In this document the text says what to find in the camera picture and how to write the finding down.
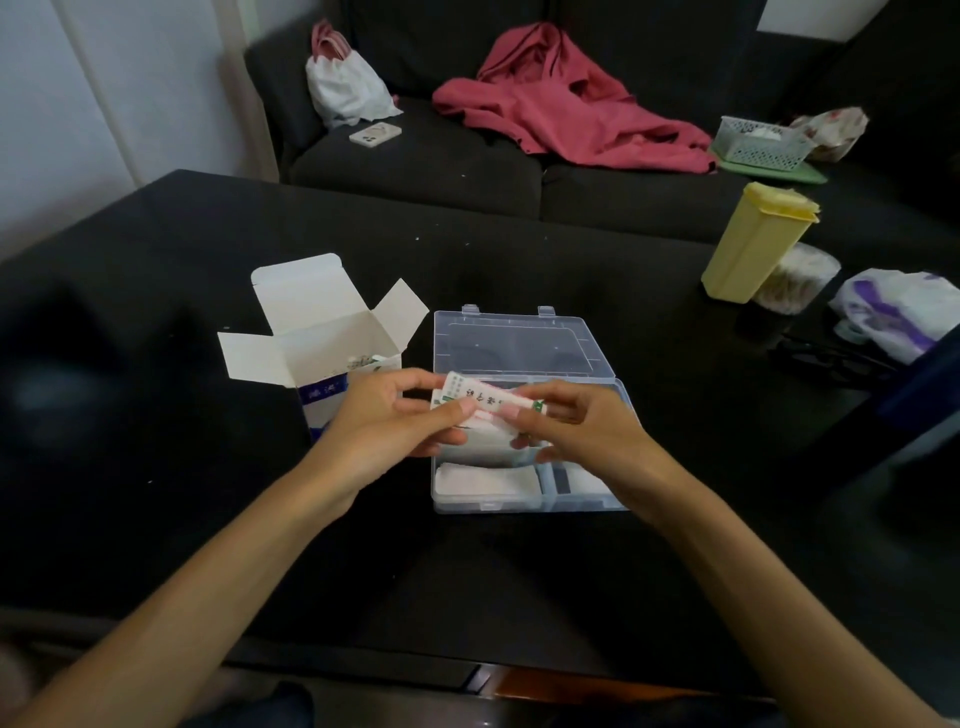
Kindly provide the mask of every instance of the person's right hand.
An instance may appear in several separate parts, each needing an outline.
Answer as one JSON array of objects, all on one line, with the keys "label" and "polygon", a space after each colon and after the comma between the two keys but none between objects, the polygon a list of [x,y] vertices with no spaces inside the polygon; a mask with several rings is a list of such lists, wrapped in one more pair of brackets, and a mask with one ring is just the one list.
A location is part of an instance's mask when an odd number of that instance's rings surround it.
[{"label": "person's right hand", "polygon": [[537,454],[539,462],[567,460],[583,466],[653,526],[661,524],[664,509],[699,486],[696,478],[647,434],[614,390],[554,379],[514,391],[547,402],[547,415],[500,405],[499,415],[524,433],[514,447],[524,448],[531,439],[546,440],[550,445]]}]

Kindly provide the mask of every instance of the white wall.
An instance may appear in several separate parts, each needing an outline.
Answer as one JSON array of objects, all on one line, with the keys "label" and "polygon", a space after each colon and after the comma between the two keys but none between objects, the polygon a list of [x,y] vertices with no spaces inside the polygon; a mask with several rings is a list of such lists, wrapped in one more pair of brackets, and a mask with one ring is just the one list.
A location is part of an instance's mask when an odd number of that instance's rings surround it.
[{"label": "white wall", "polygon": [[319,16],[324,11],[323,0],[255,0],[255,5],[260,34],[264,36],[309,12]]},{"label": "white wall", "polygon": [[0,0],[0,258],[174,169],[276,179],[250,2]]},{"label": "white wall", "polygon": [[0,257],[134,190],[53,6],[0,3]]},{"label": "white wall", "polygon": [[175,169],[253,177],[222,75],[213,8],[197,0],[60,0],[78,56],[139,182]]},{"label": "white wall", "polygon": [[767,0],[758,30],[850,40],[887,0]]}]

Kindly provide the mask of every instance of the fingernail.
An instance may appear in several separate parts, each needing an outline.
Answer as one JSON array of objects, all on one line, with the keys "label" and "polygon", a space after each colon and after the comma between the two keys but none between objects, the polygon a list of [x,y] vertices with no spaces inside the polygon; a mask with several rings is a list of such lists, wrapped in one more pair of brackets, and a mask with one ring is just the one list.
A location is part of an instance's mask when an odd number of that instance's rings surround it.
[{"label": "fingernail", "polygon": [[520,414],[520,408],[510,402],[504,402],[500,405],[500,410],[497,414],[504,420],[515,420],[517,415]]}]

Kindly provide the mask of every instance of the black table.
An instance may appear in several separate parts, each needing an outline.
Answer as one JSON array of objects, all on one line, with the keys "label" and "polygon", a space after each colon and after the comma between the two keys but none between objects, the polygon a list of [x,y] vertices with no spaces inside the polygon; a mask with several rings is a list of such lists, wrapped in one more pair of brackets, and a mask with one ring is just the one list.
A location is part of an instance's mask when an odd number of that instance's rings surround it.
[{"label": "black table", "polygon": [[[743,334],[750,308],[701,291],[711,251],[189,172],[151,184],[0,267],[0,616],[40,632],[59,616],[64,634],[111,624],[297,461],[296,393],[229,379],[216,332],[269,333],[254,268],[335,252],[368,303],[403,277],[432,310],[584,317],[654,436],[882,660],[960,713],[956,580],[887,578],[887,554],[825,534],[828,504],[780,490],[782,457],[864,395],[771,368]],[[425,322],[404,361],[431,360]],[[422,461],[321,534],[249,635],[252,660],[275,668],[331,669],[357,650],[763,691],[632,516],[439,516]]]}]

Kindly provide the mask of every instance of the plastic box lid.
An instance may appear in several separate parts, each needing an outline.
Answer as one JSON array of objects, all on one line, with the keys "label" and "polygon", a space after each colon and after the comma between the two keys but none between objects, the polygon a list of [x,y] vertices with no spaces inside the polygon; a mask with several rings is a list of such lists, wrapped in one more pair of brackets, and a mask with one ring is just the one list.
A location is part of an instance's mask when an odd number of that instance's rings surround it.
[{"label": "plastic box lid", "polygon": [[583,319],[481,313],[473,305],[434,314],[433,371],[479,378],[518,376],[612,380],[613,369]]}]

